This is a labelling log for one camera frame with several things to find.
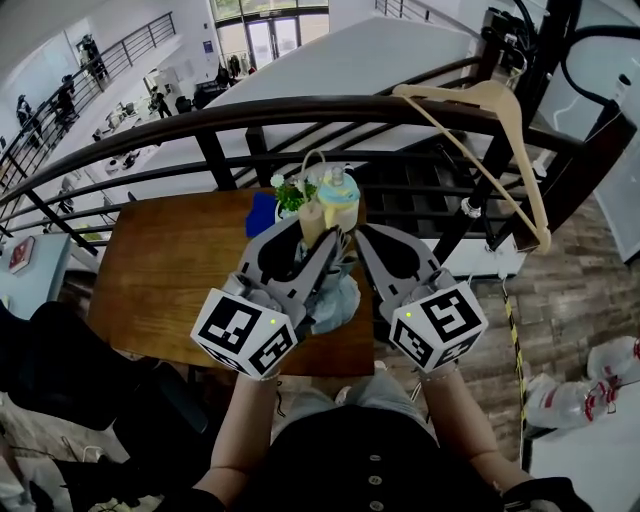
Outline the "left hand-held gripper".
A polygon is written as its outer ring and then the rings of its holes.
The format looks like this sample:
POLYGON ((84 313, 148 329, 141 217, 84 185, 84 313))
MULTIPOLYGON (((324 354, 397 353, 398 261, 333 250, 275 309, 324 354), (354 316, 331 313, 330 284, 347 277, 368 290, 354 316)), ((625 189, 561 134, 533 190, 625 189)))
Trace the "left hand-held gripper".
POLYGON ((191 331, 209 357, 253 380, 279 372, 299 343, 296 328, 307 315, 314 326, 336 326, 342 230, 304 305, 276 289, 309 289, 310 277, 295 258, 302 240, 298 218, 282 220, 252 239, 222 288, 210 290, 191 331))

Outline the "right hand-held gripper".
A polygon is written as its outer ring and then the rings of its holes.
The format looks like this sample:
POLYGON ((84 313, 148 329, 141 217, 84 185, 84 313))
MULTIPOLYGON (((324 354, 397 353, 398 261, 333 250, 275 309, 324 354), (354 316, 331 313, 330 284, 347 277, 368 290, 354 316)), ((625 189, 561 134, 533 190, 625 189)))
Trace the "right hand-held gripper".
POLYGON ((369 283, 381 300, 380 314, 391 321, 389 340, 396 348, 425 373, 473 348, 488 320, 470 285, 440 269, 422 239, 380 224, 360 225, 354 235, 369 283))

